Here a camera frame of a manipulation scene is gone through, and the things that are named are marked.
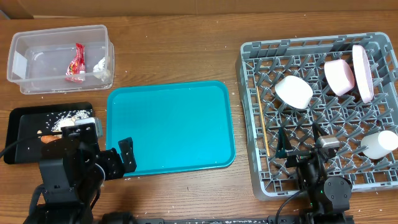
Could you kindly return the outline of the orange carrot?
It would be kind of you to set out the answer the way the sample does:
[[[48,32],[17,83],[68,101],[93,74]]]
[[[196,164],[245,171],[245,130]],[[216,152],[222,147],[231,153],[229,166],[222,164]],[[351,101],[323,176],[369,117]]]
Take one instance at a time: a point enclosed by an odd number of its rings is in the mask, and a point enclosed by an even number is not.
[[[41,138],[40,138],[40,140],[44,143],[44,144],[48,144],[48,143],[50,143],[50,142],[52,142],[52,141],[55,141],[55,140],[58,140],[58,139],[60,139],[61,138],[61,136],[60,135],[47,135],[47,136],[42,136]]]

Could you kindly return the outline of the white bowl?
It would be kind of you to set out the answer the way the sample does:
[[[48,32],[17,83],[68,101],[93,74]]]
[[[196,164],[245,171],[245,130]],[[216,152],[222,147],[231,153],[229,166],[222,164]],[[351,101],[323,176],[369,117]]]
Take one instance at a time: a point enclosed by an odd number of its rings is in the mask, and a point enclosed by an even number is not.
[[[311,86],[303,79],[294,75],[286,76],[277,83],[275,92],[283,102],[301,110],[309,106],[313,96]]]

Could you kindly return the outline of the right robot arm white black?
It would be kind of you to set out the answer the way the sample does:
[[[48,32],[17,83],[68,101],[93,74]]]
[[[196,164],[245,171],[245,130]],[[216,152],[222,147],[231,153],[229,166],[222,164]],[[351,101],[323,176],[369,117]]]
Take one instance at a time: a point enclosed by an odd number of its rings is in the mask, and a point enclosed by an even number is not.
[[[279,128],[276,158],[285,159],[287,167],[294,167],[300,190],[290,196],[278,209],[271,223],[315,223],[350,224],[352,216],[345,215],[349,210],[349,200],[353,185],[345,177],[331,176],[324,164],[334,158],[340,149],[340,141],[329,135],[318,124],[312,124],[314,146],[308,151],[293,150],[283,128]],[[304,208],[298,215],[281,216],[282,209],[300,194],[305,193],[310,208]]]

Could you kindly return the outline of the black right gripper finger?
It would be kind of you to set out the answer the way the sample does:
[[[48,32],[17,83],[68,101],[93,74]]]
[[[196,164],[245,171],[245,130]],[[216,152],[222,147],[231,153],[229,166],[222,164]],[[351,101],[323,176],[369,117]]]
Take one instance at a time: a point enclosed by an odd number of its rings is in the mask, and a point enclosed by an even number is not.
[[[287,158],[292,152],[292,146],[290,141],[282,127],[278,131],[278,143],[277,149],[275,150],[276,158]]]
[[[317,123],[312,124],[313,137],[318,139],[320,136],[325,136],[326,131]]]

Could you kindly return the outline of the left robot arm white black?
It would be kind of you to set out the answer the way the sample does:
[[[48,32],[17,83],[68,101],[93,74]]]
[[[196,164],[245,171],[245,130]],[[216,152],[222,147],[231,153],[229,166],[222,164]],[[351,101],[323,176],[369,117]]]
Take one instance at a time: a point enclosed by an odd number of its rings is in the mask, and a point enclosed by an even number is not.
[[[42,184],[30,201],[26,223],[94,223],[93,207],[106,180],[120,179],[137,168],[133,140],[101,151],[94,123],[63,127],[60,139],[41,149]]]

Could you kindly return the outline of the wooden chopstick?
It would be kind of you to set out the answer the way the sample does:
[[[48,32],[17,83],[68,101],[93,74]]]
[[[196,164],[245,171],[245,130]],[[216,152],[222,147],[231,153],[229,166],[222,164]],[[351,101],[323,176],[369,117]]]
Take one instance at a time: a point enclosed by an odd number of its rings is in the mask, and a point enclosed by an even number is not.
[[[270,150],[269,150],[269,145],[268,145],[268,140],[267,140],[267,133],[266,133],[266,125],[265,125],[265,119],[264,119],[264,113],[262,110],[262,104],[261,104],[261,94],[259,91],[259,87],[256,85],[256,92],[257,92],[257,101],[259,105],[259,114],[260,114],[260,120],[261,120],[261,126],[262,126],[262,132],[263,132],[263,138],[264,138],[264,145],[267,153],[267,157],[270,158]]]

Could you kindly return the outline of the pink bowl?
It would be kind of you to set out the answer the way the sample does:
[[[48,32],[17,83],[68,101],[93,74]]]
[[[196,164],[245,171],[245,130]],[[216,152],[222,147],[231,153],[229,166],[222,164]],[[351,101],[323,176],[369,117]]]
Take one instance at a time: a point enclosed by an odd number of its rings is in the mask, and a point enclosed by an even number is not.
[[[355,80],[349,64],[343,60],[333,60],[324,65],[325,77],[331,90],[341,96],[354,88]]]

